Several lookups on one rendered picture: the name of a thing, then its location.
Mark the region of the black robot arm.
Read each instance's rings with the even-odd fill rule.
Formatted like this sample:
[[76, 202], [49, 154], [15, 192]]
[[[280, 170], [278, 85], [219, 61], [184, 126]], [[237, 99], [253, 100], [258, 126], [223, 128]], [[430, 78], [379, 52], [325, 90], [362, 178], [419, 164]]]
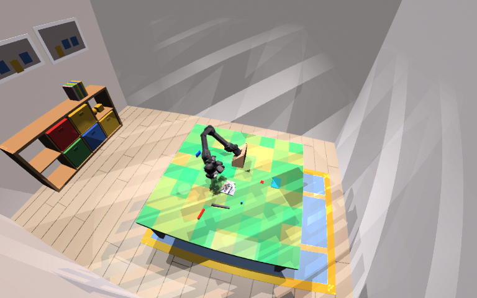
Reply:
[[[204, 131], [200, 134], [201, 136], [201, 141], [202, 141], [202, 159], [205, 164], [204, 170], [207, 174], [210, 174], [213, 167], [216, 165], [216, 156], [212, 155], [208, 149], [207, 145], [207, 135], [213, 136], [218, 142], [220, 142], [224, 146], [224, 150], [227, 152], [233, 152], [236, 156], [239, 156], [242, 152], [238, 148], [237, 144], [233, 144], [230, 142], [227, 142], [224, 138], [222, 138], [214, 129], [212, 125], [208, 125], [206, 128], [204, 128]], [[219, 174], [221, 174], [225, 170], [225, 166], [222, 165], [216, 166], [215, 171], [217, 171]]]

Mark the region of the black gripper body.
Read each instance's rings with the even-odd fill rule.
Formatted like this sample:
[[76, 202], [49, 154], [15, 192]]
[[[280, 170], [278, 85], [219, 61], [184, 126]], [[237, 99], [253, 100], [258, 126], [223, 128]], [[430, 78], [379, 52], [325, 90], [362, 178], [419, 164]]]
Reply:
[[223, 162], [217, 160], [217, 161], [216, 161], [216, 165], [213, 167], [211, 173], [210, 173], [210, 174], [207, 174], [207, 173], [206, 173], [206, 177], [207, 177], [207, 178], [210, 178], [210, 179], [213, 178], [213, 176], [214, 176], [213, 173], [216, 172], [216, 171], [215, 171], [215, 168], [216, 168], [216, 166], [218, 166], [218, 164], [219, 164], [220, 166], [222, 166], [222, 165], [223, 165]]

